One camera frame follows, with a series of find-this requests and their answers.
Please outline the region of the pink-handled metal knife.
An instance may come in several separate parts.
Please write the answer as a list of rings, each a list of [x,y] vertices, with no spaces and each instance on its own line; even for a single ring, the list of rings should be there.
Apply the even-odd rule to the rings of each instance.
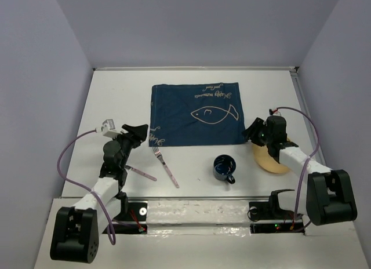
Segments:
[[[132,167],[132,166],[125,165],[125,169],[127,169],[127,170],[129,170],[129,171],[132,171],[132,172],[135,172],[135,173],[137,173],[138,175],[141,175],[141,176],[143,176],[143,177],[145,177],[145,178],[147,178],[147,179],[150,179],[151,181],[157,181],[157,178],[156,178],[156,177],[154,177],[154,176],[152,176],[152,175],[149,175],[148,173],[145,173],[145,172],[143,172],[143,171],[141,171],[141,170],[138,170],[138,169],[136,169],[136,168],[134,168],[134,167]]]

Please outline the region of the pink-handled metal fork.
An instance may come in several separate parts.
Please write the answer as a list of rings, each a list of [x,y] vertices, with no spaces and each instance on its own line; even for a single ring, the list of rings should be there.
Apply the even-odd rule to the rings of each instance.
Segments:
[[[170,171],[168,165],[166,164],[160,150],[158,147],[152,147],[152,150],[153,150],[153,153],[154,155],[156,156],[156,158],[160,161],[160,163],[162,164],[163,168],[165,169],[166,173],[168,174],[168,176],[170,177],[172,183],[174,184],[174,186],[176,188],[180,188],[177,180],[175,179],[175,177],[173,176],[172,172]]]

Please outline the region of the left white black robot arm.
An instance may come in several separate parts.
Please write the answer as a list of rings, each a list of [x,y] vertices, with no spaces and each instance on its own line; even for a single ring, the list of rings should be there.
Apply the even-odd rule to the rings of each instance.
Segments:
[[[148,125],[124,124],[119,132],[113,120],[108,119],[77,138],[96,133],[109,141],[103,146],[103,163],[94,186],[88,187],[64,173],[59,174],[66,182],[83,188],[86,194],[74,205],[57,211],[50,245],[52,260],[92,263],[99,249],[100,236],[106,233],[110,243],[115,245],[113,221],[128,214],[128,196],[122,191],[127,178],[125,165],[131,151],[146,140]]]

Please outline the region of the dark blue fish-print cloth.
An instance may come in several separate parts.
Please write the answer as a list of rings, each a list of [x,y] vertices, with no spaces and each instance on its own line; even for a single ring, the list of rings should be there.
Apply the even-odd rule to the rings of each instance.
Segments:
[[[151,147],[237,145],[244,130],[237,82],[152,87]]]

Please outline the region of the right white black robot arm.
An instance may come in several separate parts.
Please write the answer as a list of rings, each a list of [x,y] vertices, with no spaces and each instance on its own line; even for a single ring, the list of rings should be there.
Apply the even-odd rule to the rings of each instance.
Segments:
[[[267,147],[276,163],[297,174],[301,183],[306,181],[305,211],[314,225],[356,220],[358,211],[349,174],[318,163],[288,140],[284,117],[256,118],[242,135],[245,141]]]

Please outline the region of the yellow round plate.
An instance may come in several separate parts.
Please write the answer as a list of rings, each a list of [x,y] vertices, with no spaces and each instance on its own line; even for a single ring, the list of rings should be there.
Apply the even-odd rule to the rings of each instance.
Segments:
[[[255,162],[264,170],[274,174],[284,174],[290,172],[290,169],[278,163],[273,157],[268,153],[268,148],[266,146],[260,147],[252,144],[253,157]]]

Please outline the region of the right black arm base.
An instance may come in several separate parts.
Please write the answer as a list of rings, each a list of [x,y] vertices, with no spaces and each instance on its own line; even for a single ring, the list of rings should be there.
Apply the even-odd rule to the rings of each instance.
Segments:
[[[250,202],[247,211],[251,234],[304,233],[302,219],[294,212],[272,207],[268,202]]]

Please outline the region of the dark blue patterned mug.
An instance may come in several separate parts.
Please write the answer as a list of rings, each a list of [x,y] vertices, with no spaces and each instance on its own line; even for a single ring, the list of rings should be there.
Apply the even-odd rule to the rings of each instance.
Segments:
[[[233,173],[236,170],[236,162],[229,155],[219,155],[213,162],[214,178],[220,181],[226,181],[229,184],[235,184]]]

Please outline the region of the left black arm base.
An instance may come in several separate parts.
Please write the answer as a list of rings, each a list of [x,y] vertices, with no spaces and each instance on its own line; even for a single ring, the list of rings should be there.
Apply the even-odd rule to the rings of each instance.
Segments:
[[[128,211],[115,217],[115,233],[125,235],[144,235],[147,233],[148,202],[129,201]]]

